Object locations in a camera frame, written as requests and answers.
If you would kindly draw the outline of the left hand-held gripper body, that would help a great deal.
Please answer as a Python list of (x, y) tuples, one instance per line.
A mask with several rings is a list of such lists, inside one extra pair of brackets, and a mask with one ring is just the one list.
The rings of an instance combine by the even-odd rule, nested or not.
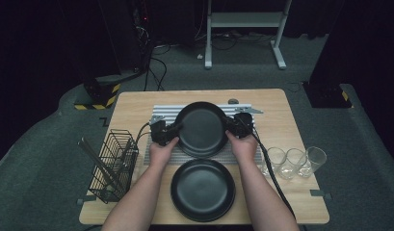
[(149, 122), (151, 139), (162, 146), (171, 141), (171, 133), (162, 115), (153, 115)]

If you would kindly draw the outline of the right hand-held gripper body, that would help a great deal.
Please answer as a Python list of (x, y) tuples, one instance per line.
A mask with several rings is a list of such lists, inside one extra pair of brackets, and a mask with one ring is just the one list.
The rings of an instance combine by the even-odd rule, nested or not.
[(239, 107), (235, 109), (236, 114), (233, 116), (235, 119), (236, 137), (244, 138), (252, 133), (253, 130), (253, 115), (262, 114), (262, 111), (256, 110), (252, 107)]

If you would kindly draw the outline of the black round plate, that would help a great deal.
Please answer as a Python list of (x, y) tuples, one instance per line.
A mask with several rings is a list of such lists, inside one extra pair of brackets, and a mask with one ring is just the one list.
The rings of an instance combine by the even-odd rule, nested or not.
[(223, 118), (225, 113), (215, 104), (194, 102), (183, 108), (175, 119), (180, 126), (180, 149), (195, 158), (210, 158), (226, 145)]
[(214, 160), (192, 160), (171, 179), (171, 201), (185, 218), (209, 222), (232, 207), (236, 186), (228, 169)]

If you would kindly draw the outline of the black wire cutlery basket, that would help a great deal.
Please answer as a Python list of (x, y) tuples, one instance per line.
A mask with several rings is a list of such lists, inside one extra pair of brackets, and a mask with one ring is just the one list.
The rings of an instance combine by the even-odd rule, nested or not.
[[(120, 155), (125, 145), (131, 141), (130, 148), (130, 167), (125, 171), (120, 170)], [(94, 178), (92, 172), (92, 182), (89, 191), (93, 193), (102, 202), (118, 202), (129, 191), (132, 181), (132, 175), (139, 155), (138, 145), (128, 130), (112, 129), (107, 135), (101, 147), (98, 156), (116, 175), (118, 179), (117, 188), (113, 191), (98, 190), (94, 186)]]

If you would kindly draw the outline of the clear drinking glass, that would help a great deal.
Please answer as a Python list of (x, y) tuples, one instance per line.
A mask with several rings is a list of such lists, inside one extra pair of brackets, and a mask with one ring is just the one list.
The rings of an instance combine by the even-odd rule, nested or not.
[[(271, 147), (267, 150), (267, 154), (271, 163), (273, 173), (277, 173), (279, 168), (283, 165), (286, 159), (285, 152), (278, 147)], [(262, 173), (269, 176), (270, 172), (267, 167), (266, 160), (263, 160)]]
[(286, 153), (286, 160), (279, 169), (279, 176), (286, 180), (293, 179), (306, 160), (307, 158), (303, 151), (298, 148), (289, 149)]
[(305, 154), (307, 160), (299, 170), (298, 175), (308, 178), (327, 161), (327, 154), (323, 149), (316, 146), (308, 147)]

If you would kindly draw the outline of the person's left hand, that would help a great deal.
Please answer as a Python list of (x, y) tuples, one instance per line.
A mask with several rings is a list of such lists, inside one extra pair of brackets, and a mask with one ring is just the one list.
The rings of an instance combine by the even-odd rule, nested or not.
[(173, 138), (166, 145), (153, 142), (149, 146), (149, 158), (151, 167), (165, 167), (171, 158), (171, 153), (179, 141), (178, 137)]

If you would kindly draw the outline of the person's right hand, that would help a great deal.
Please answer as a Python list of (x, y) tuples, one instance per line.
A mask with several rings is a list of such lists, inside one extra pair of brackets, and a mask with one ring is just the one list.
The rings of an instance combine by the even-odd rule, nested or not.
[(237, 138), (229, 131), (226, 131), (225, 134), (230, 141), (231, 150), (236, 157), (237, 163), (239, 165), (253, 163), (257, 150), (257, 141), (253, 135)]

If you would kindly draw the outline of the grey striped placemat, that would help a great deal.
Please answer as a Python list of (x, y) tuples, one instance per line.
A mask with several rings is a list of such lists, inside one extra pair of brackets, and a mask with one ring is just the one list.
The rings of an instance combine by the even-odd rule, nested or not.
[[(242, 109), (251, 109), (250, 104), (234, 104), (234, 105), (226, 105), (219, 104), (218, 107), (224, 111), (227, 116), (233, 117)], [(155, 105), (153, 107), (152, 116), (153, 117), (161, 117), (168, 125), (174, 123), (175, 117), (179, 114), (179, 112), (184, 108), (184, 105)], [(230, 143), (227, 141), (225, 145), (219, 148), (217, 152), (213, 154), (202, 154), (196, 155), (196, 158), (200, 159), (211, 159), (223, 163), (224, 165), (236, 165), (236, 159), (231, 153)], [(173, 151), (171, 160), (169, 161), (170, 165), (182, 165), (187, 161), (193, 159), (193, 156), (190, 156), (188, 153), (184, 152), (181, 147), (178, 145)], [(259, 147), (256, 149), (256, 154), (254, 157), (255, 162), (260, 165), (263, 160), (263, 154)]]

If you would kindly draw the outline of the dark chopstick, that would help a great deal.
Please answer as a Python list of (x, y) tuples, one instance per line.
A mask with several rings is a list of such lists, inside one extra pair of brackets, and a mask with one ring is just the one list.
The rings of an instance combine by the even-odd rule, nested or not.
[(115, 173), (106, 166), (106, 164), (100, 159), (98, 154), (92, 149), (89, 142), (82, 137), (80, 141), (78, 141), (78, 145), (84, 150), (84, 152), (92, 159), (94, 164), (98, 167), (100, 172), (103, 174), (103, 178), (106, 183), (109, 185), (116, 186), (118, 184), (118, 179)]
[(107, 190), (107, 191), (113, 191), (117, 188), (117, 186), (114, 185), (109, 185), (106, 183), (105, 179), (103, 178), (103, 174), (100, 172), (98, 167), (94, 165), (94, 170), (93, 170), (93, 178), (94, 178), (94, 186), (98, 190)]

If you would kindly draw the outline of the black yellow striped stand base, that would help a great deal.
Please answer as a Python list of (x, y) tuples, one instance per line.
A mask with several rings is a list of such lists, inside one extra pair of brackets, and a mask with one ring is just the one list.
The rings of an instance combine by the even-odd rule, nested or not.
[(338, 85), (325, 86), (310, 82), (302, 83), (313, 108), (351, 108), (350, 97)]
[(119, 83), (99, 83), (95, 78), (85, 77), (74, 102), (76, 110), (104, 110), (116, 100)]

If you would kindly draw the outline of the dark equipment with red light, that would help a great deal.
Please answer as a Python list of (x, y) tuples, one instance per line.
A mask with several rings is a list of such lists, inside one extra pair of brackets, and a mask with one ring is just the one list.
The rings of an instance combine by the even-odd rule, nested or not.
[(151, 41), (148, 0), (129, 0), (129, 3), (140, 47), (146, 48)]

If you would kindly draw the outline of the grey table bracket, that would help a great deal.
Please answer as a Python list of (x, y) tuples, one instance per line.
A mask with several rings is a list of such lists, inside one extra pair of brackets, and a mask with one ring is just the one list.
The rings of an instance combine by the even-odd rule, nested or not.
[(83, 198), (78, 198), (77, 200), (76, 200), (76, 205), (78, 205), (78, 206), (83, 206), (83, 204), (85, 203), (85, 202), (88, 202), (88, 201), (95, 201), (96, 200), (96, 196), (95, 195), (85, 195)]
[(324, 192), (323, 190), (310, 190), (311, 196), (322, 197), (323, 199), (332, 199), (332, 195), (329, 192)]

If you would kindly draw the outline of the white metal stand frame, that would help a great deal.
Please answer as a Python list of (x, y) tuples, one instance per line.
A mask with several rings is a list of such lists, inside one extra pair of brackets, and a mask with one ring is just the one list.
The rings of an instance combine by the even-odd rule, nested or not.
[(287, 68), (280, 51), (280, 42), (293, 0), (285, 0), (284, 9), (275, 13), (216, 13), (212, 12), (212, 0), (207, 0), (206, 45), (204, 67), (211, 69), (213, 28), (277, 28), (276, 38), (270, 41), (276, 64), (280, 70)]

